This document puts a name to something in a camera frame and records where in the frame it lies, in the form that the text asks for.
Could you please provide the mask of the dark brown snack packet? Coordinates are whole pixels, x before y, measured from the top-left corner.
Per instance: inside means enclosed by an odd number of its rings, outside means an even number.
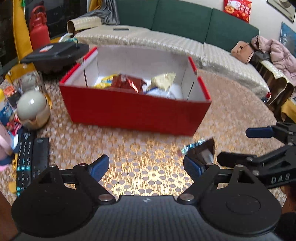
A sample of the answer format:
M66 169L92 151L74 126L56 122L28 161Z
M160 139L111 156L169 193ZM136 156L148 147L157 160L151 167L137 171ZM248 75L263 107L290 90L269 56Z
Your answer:
M195 143L184 145L181 149L182 155L187 155L192 161L206 163L214 163L215 141L213 138L207 140L200 139Z

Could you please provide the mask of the yellow minion snack packet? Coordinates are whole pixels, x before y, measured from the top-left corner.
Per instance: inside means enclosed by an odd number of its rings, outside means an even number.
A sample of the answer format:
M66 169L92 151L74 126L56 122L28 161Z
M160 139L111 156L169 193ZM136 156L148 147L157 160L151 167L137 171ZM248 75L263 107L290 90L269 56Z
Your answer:
M101 79L99 78L96 81L95 85L93 85L93 87L98 89L105 89L107 87L111 87L113 79L117 76L118 74L112 74Z

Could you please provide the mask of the white blue snack packet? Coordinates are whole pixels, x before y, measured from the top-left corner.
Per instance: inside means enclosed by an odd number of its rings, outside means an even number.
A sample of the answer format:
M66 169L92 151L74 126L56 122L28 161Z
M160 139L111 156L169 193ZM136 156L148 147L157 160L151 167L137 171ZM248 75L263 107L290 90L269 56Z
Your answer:
M169 90L165 91L165 90L157 88L157 87L146 91L145 94L150 95L150 96L154 96L154 97L176 99L176 97Z

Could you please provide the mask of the pale green snack packet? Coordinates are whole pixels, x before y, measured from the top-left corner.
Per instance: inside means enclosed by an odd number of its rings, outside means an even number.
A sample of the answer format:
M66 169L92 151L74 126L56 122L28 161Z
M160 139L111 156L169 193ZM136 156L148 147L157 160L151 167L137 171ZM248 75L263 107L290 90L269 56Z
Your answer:
M158 88L161 90L168 91L174 82L176 77L176 73L165 73L160 74L151 79L150 85L147 87L147 91L152 90L154 88Z

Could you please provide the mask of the plain black remote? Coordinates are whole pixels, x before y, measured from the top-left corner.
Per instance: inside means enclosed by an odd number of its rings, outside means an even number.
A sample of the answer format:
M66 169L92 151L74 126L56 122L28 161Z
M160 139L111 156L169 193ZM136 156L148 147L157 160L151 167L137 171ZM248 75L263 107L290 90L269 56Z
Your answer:
M49 138L37 138L34 140L32 156L32 179L37 178L49 165Z

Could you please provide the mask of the black remote with buttons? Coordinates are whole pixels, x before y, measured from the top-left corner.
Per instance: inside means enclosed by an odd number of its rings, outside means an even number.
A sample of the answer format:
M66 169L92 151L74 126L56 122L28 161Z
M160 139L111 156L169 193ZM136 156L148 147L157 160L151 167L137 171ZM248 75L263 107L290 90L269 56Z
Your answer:
M35 132L24 132L21 135L16 166L17 197L19 197L31 183L33 145L35 138Z

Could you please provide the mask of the pink puffy jacket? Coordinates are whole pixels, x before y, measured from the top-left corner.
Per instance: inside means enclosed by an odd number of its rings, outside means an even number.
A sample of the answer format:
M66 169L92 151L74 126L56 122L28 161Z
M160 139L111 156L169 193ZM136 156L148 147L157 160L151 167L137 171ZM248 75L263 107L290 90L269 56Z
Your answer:
M251 39L251 45L255 50L268 53L271 63L295 85L296 60L286 46L275 39L268 40L260 35Z

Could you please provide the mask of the tan handbag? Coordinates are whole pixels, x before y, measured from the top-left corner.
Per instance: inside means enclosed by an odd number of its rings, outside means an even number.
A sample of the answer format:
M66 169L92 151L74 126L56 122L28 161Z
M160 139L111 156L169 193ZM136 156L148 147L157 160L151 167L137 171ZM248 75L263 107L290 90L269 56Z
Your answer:
M248 64L254 54L254 49L249 43L238 41L238 43L231 50L231 55L244 64Z

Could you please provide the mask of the beige round ceramic jar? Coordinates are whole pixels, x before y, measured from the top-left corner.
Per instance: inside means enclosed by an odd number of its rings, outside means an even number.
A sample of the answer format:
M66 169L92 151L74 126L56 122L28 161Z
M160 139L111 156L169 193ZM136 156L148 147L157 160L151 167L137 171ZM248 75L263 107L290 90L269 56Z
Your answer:
M50 106L42 92L29 90L25 92L16 107L18 119L29 131L42 128L50 117Z

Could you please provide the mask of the pink mug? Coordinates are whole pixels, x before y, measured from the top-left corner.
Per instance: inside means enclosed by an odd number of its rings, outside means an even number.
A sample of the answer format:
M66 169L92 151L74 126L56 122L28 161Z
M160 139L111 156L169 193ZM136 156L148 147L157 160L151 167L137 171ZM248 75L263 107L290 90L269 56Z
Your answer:
M18 135L13 135L1 123L0 125L0 170L4 171L12 163L18 145Z

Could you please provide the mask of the yellow capped small bottle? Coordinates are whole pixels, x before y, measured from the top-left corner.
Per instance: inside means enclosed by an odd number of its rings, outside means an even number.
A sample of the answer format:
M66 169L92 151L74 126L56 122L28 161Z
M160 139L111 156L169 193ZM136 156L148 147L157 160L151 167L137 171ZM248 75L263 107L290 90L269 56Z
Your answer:
M0 89L0 120L3 126L6 126L14 118L14 112L8 102L6 95Z

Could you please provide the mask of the green sofa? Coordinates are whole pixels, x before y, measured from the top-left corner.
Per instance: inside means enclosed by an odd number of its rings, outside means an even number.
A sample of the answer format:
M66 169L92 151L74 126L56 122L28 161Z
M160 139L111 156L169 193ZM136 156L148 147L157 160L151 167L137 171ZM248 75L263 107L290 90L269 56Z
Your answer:
M231 51L259 29L223 11L186 1L116 1L122 25L177 35Z

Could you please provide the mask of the phone on sofa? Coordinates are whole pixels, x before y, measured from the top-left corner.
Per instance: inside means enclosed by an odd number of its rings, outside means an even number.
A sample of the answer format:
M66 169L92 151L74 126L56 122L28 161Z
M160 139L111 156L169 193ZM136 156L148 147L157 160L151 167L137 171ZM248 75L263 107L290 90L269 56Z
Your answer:
M129 28L113 28L113 31L129 31Z

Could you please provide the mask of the red water bottle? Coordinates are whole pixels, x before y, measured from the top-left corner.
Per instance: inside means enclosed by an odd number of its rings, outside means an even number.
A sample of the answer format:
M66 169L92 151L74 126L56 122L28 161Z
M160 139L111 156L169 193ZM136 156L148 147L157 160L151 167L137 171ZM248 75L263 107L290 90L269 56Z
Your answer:
M33 8L30 16L29 29L30 41L33 50L50 44L47 14L43 5Z

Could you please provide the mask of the grey cloth on sofa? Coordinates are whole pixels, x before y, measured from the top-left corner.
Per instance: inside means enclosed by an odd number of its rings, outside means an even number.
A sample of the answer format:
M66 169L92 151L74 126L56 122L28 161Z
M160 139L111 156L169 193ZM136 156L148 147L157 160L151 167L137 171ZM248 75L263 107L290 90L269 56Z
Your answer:
M104 25L119 25L119 13L116 0L90 0L88 11L81 17L97 16Z

